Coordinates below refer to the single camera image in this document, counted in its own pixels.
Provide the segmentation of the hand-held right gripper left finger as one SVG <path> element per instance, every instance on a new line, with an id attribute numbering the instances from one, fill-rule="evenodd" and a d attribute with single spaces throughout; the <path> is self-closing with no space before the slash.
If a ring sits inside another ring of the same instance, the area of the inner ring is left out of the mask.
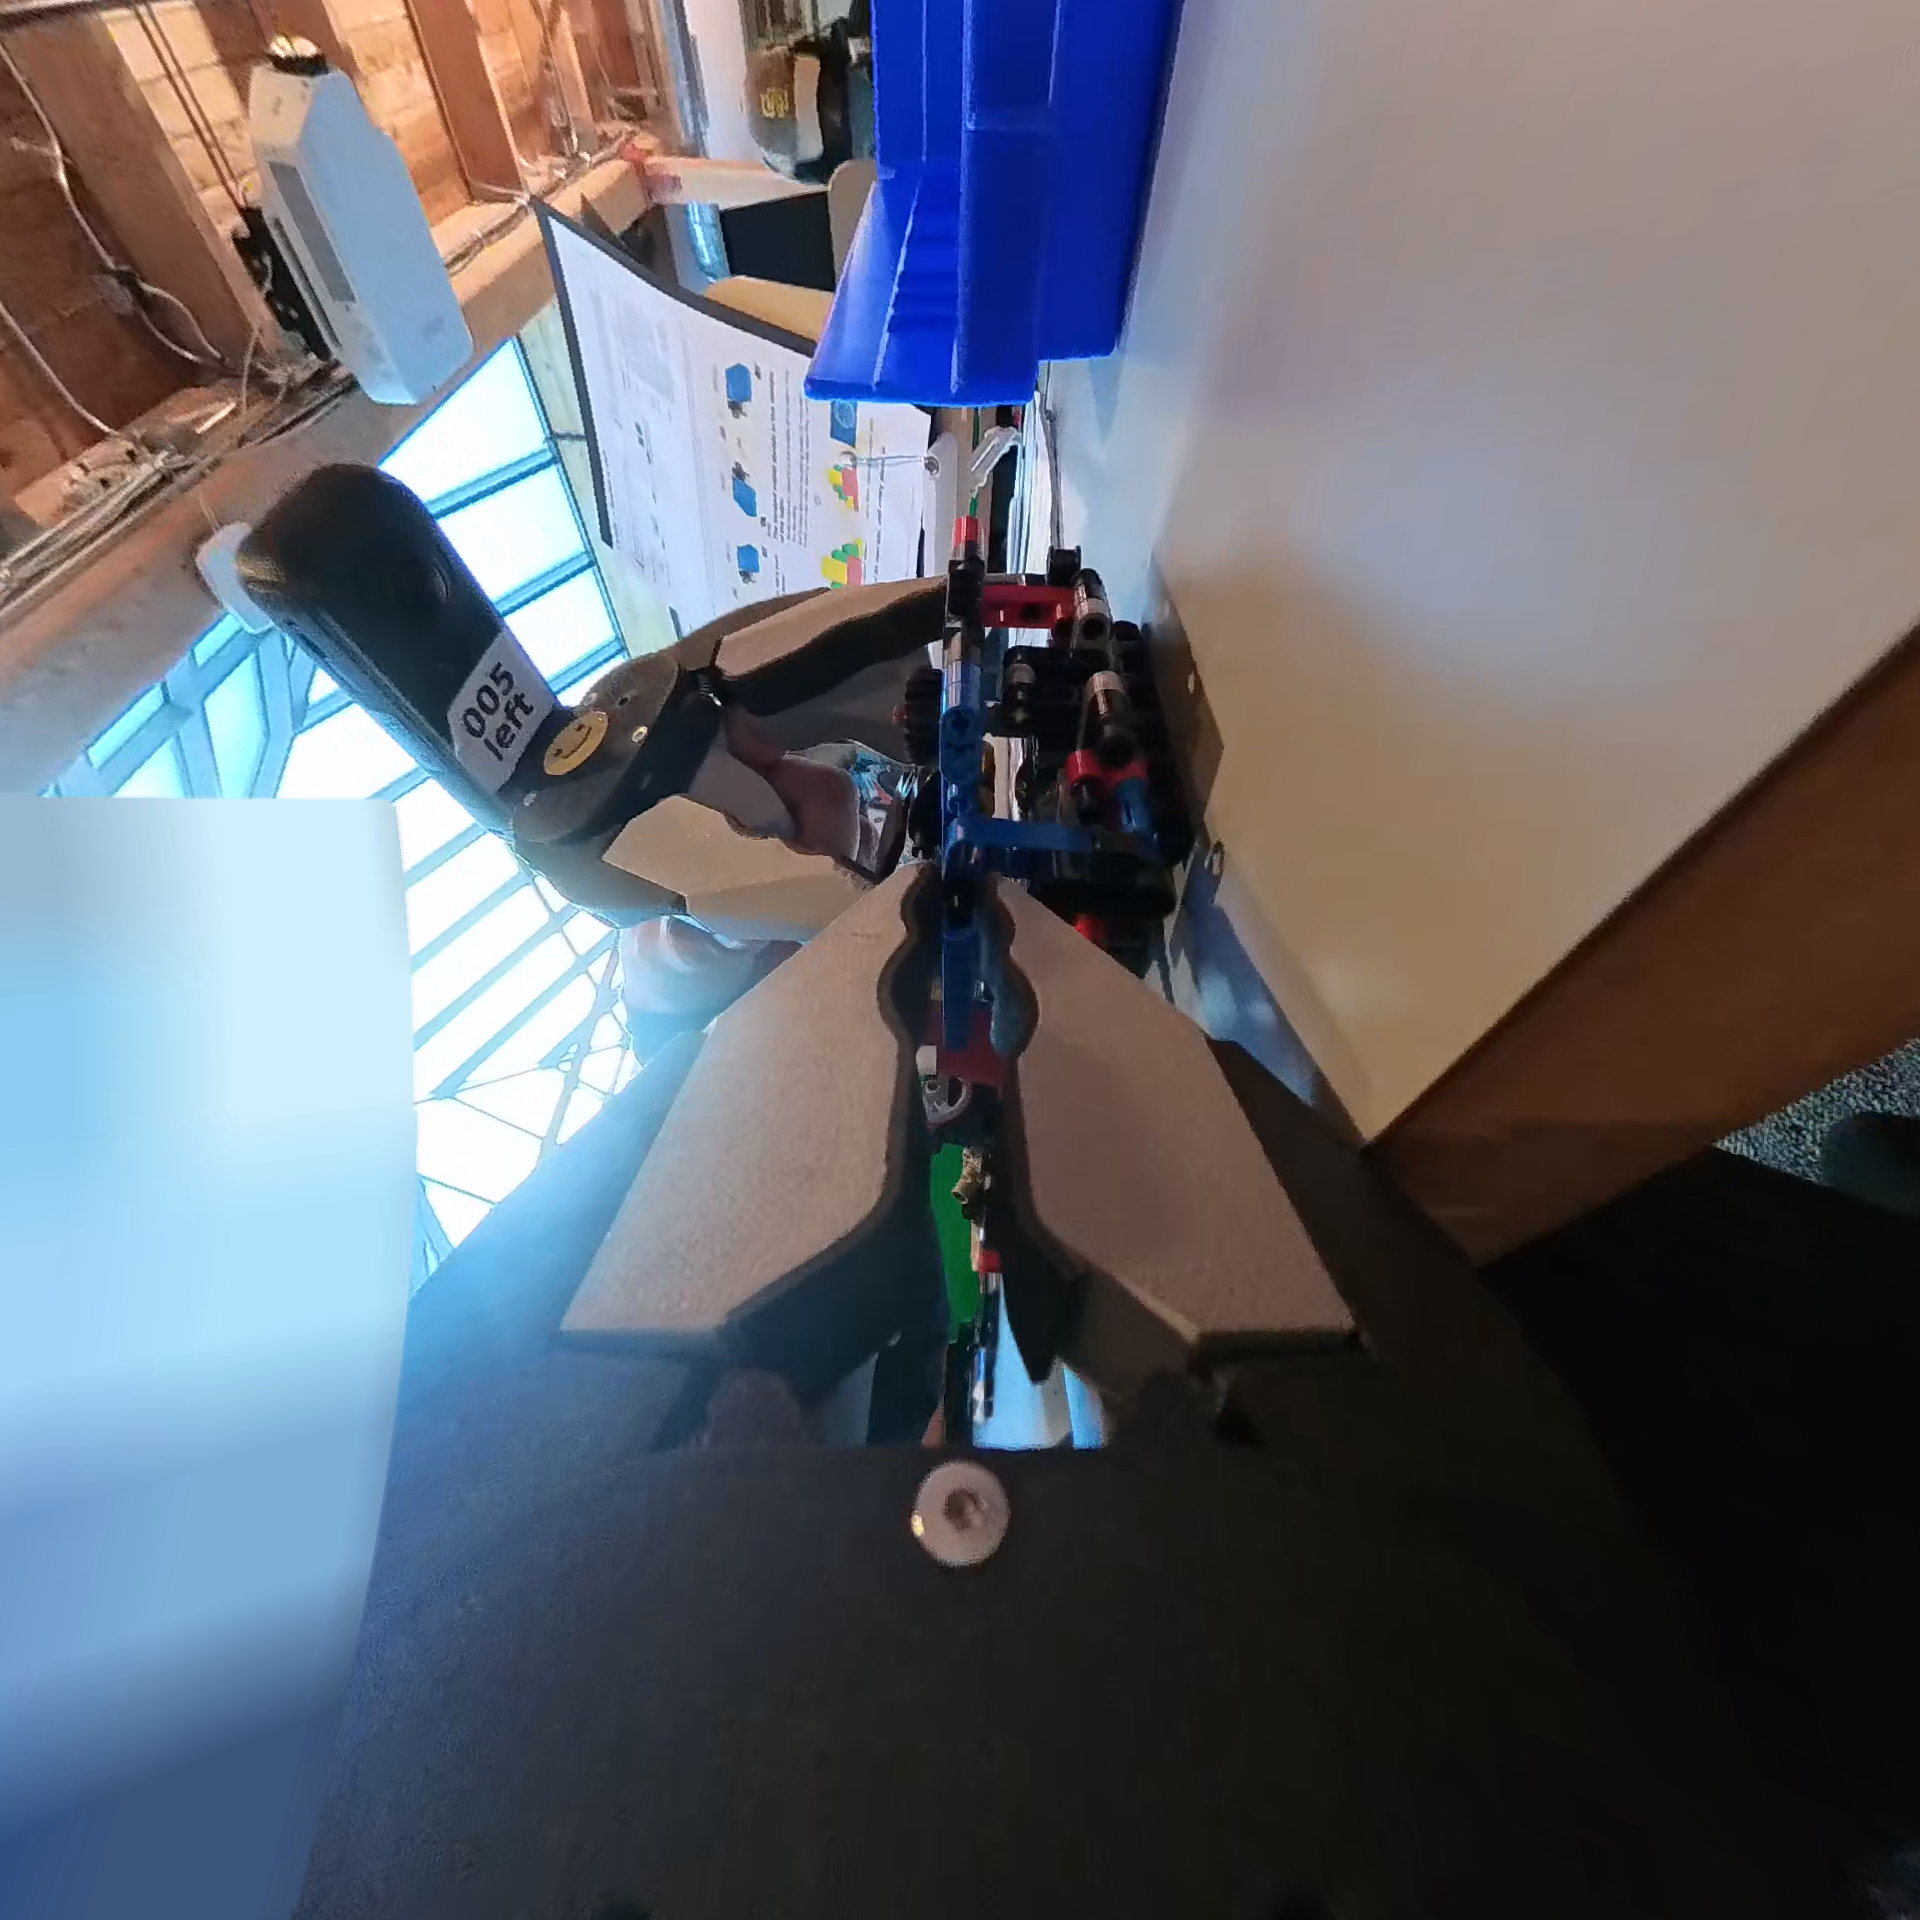
<path id="1" fill-rule="evenodd" d="M 714 1020 L 569 1344 L 773 1372 L 813 1401 L 934 1313 L 931 904 L 924 867 L 900 869 Z"/>

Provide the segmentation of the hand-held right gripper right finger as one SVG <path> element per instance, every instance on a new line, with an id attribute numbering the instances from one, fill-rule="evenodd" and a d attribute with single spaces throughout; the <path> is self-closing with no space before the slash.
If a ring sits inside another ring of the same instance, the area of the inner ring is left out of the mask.
<path id="1" fill-rule="evenodd" d="M 1006 1095 L 1006 1276 L 1084 1378 L 1147 1378 L 1348 1344 L 1356 1318 L 1204 1031 L 1010 883 L 1030 1003 Z"/>

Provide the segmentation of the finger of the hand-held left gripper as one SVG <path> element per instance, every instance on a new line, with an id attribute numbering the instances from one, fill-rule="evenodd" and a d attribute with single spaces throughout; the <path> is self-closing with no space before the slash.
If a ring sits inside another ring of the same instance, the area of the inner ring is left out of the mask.
<path id="1" fill-rule="evenodd" d="M 807 943 L 876 883 L 805 851 L 793 809 L 724 740 L 706 748 L 687 793 L 617 827 L 603 862 L 672 895 L 683 918 L 729 943 Z"/>
<path id="2" fill-rule="evenodd" d="M 747 609 L 747 620 L 720 635 L 709 672 L 756 717 L 809 701 L 900 660 L 926 664 L 945 634 L 947 585 L 940 576 L 820 589 Z"/>

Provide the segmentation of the partly built toy car chassis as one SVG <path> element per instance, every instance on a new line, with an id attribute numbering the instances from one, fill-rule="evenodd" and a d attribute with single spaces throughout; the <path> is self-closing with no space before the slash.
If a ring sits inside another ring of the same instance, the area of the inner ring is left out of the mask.
<path id="1" fill-rule="evenodd" d="M 903 790 L 903 856 L 938 869 L 947 817 L 979 811 L 1138 833 L 1167 869 L 1163 892 L 1097 892 L 1003 875 L 945 886 L 938 875 L 917 1074 L 934 1141 L 934 1234 L 947 1272 L 940 1433 L 967 1445 L 995 1407 L 1006 1325 L 989 1220 L 1010 1083 L 1014 999 L 1004 946 L 989 931 L 985 881 L 1026 891 L 1146 977 L 1163 959 L 1192 829 L 1170 770 L 1143 634 L 1114 618 L 1097 569 L 1075 547 L 1049 549 L 1043 573 L 999 574 L 989 568 L 979 520 L 955 523 L 945 634 L 937 664 L 909 676 L 900 727 L 914 764 Z"/>

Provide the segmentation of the blue L-shaped toy beam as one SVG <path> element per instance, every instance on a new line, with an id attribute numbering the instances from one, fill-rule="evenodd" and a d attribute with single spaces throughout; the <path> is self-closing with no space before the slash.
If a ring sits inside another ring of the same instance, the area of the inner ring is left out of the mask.
<path id="1" fill-rule="evenodd" d="M 945 886 L 981 875 L 1048 879 L 1097 892 L 1166 891 L 1167 869 L 1138 833 L 1048 819 L 1010 819 L 979 811 L 947 817 L 938 848 Z"/>

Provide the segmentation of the person's left hand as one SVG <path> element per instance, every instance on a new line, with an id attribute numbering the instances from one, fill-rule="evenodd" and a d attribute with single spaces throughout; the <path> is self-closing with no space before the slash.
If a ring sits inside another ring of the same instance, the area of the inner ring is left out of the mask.
<path id="1" fill-rule="evenodd" d="M 865 811 L 851 766 L 859 744 L 828 740 L 805 752 L 741 735 L 731 754 L 766 782 L 784 807 L 786 840 L 799 851 L 823 853 L 846 866 L 862 860 Z"/>

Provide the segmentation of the large grid window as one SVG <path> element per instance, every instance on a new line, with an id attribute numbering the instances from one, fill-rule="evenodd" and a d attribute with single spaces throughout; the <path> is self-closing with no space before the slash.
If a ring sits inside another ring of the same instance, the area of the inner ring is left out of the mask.
<path id="1" fill-rule="evenodd" d="M 575 692 L 625 644 L 562 451 L 509 342 L 383 469 L 553 689 Z M 391 803 L 414 957 L 415 1287 L 633 1071 L 612 925 L 534 877 L 289 635 L 220 616 L 41 793 Z"/>

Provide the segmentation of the printed instruction sheet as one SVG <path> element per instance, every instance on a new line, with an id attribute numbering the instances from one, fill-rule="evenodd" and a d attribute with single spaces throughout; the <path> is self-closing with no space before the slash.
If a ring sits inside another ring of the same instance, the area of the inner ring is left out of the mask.
<path id="1" fill-rule="evenodd" d="M 676 628 L 813 589 L 922 573 L 934 422 L 807 394 L 784 332 L 650 274 L 555 211 L 540 239 L 603 539 Z"/>

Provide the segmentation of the blue plastic bin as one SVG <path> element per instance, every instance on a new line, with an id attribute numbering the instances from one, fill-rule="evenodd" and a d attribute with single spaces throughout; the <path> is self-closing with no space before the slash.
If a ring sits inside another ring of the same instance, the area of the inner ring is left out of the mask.
<path id="1" fill-rule="evenodd" d="M 812 399 L 1024 403 L 1117 345 L 1175 1 L 880 1 L 876 183 Z"/>

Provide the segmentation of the white wall-mounted device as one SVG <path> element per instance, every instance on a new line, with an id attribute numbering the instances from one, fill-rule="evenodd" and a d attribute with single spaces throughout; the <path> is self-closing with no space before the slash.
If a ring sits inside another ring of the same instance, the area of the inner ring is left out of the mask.
<path id="1" fill-rule="evenodd" d="M 324 350 L 381 403 L 448 384 L 473 337 L 395 141 L 305 38 L 253 65 L 260 211 Z"/>

